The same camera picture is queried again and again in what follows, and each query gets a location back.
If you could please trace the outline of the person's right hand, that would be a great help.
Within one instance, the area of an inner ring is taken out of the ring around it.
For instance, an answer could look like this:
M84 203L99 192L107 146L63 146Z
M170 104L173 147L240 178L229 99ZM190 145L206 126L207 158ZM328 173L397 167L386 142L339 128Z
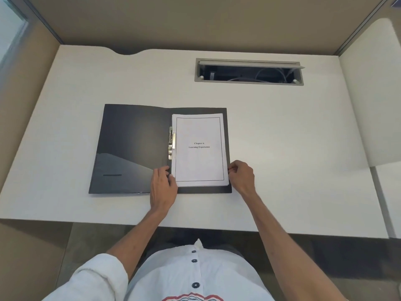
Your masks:
M252 167L248 166L246 162L240 160L233 161L228 166L228 169L231 167L239 168L236 177L228 177L234 189L245 201L249 198L255 197L257 192L255 189L255 176Z

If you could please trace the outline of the person's left hand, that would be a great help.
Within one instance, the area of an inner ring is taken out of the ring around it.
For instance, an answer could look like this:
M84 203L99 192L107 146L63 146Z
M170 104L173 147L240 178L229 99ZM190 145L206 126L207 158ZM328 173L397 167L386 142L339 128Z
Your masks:
M153 170L150 184L150 210L166 217L174 204L178 188L169 185L169 166L163 166Z

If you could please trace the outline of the white paper stack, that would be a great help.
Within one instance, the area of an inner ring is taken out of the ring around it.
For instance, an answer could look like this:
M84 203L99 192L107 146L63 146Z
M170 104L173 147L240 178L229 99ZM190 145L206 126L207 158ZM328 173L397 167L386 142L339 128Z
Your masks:
M229 185L224 116L172 115L171 173L178 187Z

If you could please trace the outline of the person's left forearm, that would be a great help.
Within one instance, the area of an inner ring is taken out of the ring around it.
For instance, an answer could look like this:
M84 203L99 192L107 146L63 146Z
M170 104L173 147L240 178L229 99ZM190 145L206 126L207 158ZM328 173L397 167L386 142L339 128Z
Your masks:
M152 206L143 219L107 251L120 261L128 278L132 277L148 242L169 209L170 206L165 204Z

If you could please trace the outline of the person's right forearm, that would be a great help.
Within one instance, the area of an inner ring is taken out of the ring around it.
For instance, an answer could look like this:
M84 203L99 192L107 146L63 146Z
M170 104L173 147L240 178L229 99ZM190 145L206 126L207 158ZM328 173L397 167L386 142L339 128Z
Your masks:
M255 191L242 194L287 301L347 301L329 277L289 236Z

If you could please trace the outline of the metal folder clip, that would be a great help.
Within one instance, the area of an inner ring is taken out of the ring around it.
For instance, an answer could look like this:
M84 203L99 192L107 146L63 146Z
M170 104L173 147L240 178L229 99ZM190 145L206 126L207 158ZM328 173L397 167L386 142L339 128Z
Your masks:
M168 160L173 159L173 151L176 149L176 132L173 131L173 127L169 127L168 136Z

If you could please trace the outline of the dark trousers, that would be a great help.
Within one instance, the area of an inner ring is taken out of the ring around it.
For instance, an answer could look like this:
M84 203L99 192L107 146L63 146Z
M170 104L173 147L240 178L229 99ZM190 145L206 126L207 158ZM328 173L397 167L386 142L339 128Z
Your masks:
M243 257L242 253L224 239L222 230L158 227L146 246L142 259L145 260L160 250L193 245L198 239L206 249L225 250Z

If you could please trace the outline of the open black folder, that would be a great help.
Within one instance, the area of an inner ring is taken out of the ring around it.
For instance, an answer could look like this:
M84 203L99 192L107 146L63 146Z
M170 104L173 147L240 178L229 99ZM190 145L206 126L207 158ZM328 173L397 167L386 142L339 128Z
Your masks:
M171 166L168 160L169 127L173 114L224 116L229 161L227 109L106 104L99 134L89 194L149 194L153 170Z

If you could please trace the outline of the white buttoned shirt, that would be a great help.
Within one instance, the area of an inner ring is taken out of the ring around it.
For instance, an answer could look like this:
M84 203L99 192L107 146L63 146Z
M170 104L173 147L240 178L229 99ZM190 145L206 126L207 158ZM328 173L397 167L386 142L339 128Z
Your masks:
M122 263L98 254L43 301L274 301L241 256L200 240L153 253L129 282Z

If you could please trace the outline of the beige wide partition panel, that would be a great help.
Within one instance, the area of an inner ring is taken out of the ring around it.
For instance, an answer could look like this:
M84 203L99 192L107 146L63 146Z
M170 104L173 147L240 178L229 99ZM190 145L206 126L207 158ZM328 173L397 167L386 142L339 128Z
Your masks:
M333 55L381 0L28 0L66 45Z

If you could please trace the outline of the white neighbouring desk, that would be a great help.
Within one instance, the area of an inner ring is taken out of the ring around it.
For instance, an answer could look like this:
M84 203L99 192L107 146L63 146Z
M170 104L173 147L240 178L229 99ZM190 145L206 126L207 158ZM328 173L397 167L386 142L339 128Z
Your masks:
M401 239L401 43L380 18L339 57L385 227Z

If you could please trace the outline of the beige narrow partition panel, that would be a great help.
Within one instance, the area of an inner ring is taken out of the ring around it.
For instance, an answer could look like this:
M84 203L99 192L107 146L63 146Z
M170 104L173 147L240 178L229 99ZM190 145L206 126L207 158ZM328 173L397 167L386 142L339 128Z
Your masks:
M36 21L27 25L0 70L0 192L59 46Z

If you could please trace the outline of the frosted glass window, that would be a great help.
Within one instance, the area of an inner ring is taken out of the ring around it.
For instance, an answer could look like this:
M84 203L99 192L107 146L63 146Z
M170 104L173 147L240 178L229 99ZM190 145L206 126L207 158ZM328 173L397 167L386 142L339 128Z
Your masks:
M14 57L28 21L24 0L0 0L0 71Z

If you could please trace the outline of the grey partition post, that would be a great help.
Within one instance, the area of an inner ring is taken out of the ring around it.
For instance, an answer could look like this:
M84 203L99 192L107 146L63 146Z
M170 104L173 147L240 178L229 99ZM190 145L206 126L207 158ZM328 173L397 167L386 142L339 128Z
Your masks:
M340 56L375 21L389 19L401 43L401 0L380 0L370 14L348 36L333 55Z
M54 31L50 24L46 21L43 15L38 11L38 9L33 5L31 0L2 0L8 7L10 7L13 12L23 21L27 22L29 25L36 24L40 22L61 44L64 45L65 42L61 37Z

